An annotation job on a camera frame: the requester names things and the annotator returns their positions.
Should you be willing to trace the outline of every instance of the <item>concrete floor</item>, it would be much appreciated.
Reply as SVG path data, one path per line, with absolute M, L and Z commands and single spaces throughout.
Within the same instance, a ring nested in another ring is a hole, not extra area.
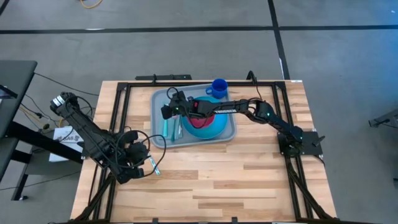
M 280 26 L 398 24 L 398 3 L 388 0 L 274 2 Z M 0 17 L 0 29 L 271 24 L 265 0 L 104 0 L 92 10 L 74 0 L 10 0 Z M 398 108 L 398 30 L 283 31 L 282 40 L 291 79 L 303 80 L 315 126 L 326 135 L 322 147 L 338 216 L 396 223 L 397 130 L 369 128 L 368 120 Z M 261 79 L 282 78 L 272 31 L 0 35 L 0 49 L 0 59 L 36 60 L 36 72 L 93 93 L 103 80 L 153 73 L 238 79 L 253 70 Z M 63 90 L 35 77 L 28 95 L 52 114 L 49 101 Z M 95 97 L 82 96 L 95 106 Z M 21 114 L 16 121 L 34 128 Z M 0 188 L 14 186 L 21 169 L 12 162 Z M 28 184 L 51 178 L 32 176 Z M 0 191 L 2 223 L 68 220 L 77 182 L 73 175 L 28 187 L 24 202 L 9 201 L 12 190 Z

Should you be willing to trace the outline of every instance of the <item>wooden table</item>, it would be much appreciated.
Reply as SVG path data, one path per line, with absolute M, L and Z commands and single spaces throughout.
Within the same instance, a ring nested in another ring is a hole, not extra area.
M 109 128 L 116 85 L 115 81 L 103 82 L 101 87 L 94 122 L 103 129 Z M 311 130 L 314 127 L 303 83 L 286 81 L 286 86 L 295 125 Z M 150 134 L 149 101 L 152 93 L 161 88 L 164 87 L 132 88 L 126 125 Z M 270 87 L 260 86 L 259 91 L 264 100 L 274 105 Z M 230 87 L 229 94 L 233 100 L 258 96 L 250 86 Z M 281 92 L 279 96 L 286 120 Z M 122 95 L 118 122 L 123 99 Z M 242 114 L 236 114 L 235 118 L 237 135 L 233 140 L 168 149 L 159 165 L 160 176 L 117 184 L 111 221 L 151 222 L 152 218 L 159 218 L 160 222 L 230 222 L 231 217 L 238 217 L 240 222 L 294 221 L 276 130 L 253 123 Z M 157 161 L 162 150 L 152 146 L 151 154 Z M 302 156 L 302 160 L 309 191 L 327 213 L 335 216 L 323 164 L 313 156 Z M 71 218 L 87 206 L 94 169 L 95 163 L 87 159 Z M 146 162 L 144 170 L 152 170 L 150 162 Z M 297 192 L 305 217 L 302 194 L 298 189 Z M 106 200 L 103 202 L 100 217 L 105 211 Z

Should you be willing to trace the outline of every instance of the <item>blue cup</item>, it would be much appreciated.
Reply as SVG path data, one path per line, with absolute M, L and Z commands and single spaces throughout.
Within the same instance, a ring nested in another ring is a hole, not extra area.
M 213 81 L 211 87 L 206 88 L 206 94 L 213 95 L 216 99 L 221 99 L 226 96 L 227 89 L 228 83 L 222 78 L 217 78 Z

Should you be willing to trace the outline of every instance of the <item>plastic tray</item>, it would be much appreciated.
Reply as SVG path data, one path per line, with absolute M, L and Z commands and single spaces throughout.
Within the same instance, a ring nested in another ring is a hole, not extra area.
M 192 86 L 181 86 L 177 87 L 178 90 L 184 91 L 186 97 L 192 96 L 194 98 L 199 96 L 210 96 L 205 93 L 207 87 L 211 84 L 204 84 L 204 85 L 192 85 Z M 151 135 L 154 134 L 163 134 L 163 126 L 164 126 L 164 119 L 162 117 L 161 107 L 165 103 L 169 103 L 170 100 L 166 96 L 166 91 L 168 88 L 163 90 L 155 91 L 151 98 L 150 98 L 150 130 Z M 220 101 L 230 101 L 229 93 Z M 169 122 L 168 125 L 168 133 L 172 133 L 173 125 Z M 185 128 L 182 126 L 182 138 L 171 141 L 169 139 L 166 140 L 167 148 L 171 147 L 179 147 L 179 146 L 192 146 L 196 144 L 208 144 L 208 143 L 215 143 L 215 142 L 223 142 L 229 141 L 234 138 L 236 134 L 236 123 L 233 114 L 228 115 L 228 122 L 224 131 L 213 139 L 198 139 L 195 136 L 191 135 Z M 151 138 L 152 143 L 157 147 L 164 147 L 164 142 L 162 138 Z

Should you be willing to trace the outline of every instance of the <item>red bowl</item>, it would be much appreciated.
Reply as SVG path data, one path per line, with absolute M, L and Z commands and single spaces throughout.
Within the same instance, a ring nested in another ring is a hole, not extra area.
M 209 126 L 213 121 L 214 121 L 214 117 L 215 115 L 213 114 L 211 117 L 207 118 L 201 118 L 201 119 L 197 119 L 197 118 L 191 118 L 188 119 L 189 123 L 195 128 L 195 127 L 201 127 L 201 128 L 205 128 L 207 126 Z

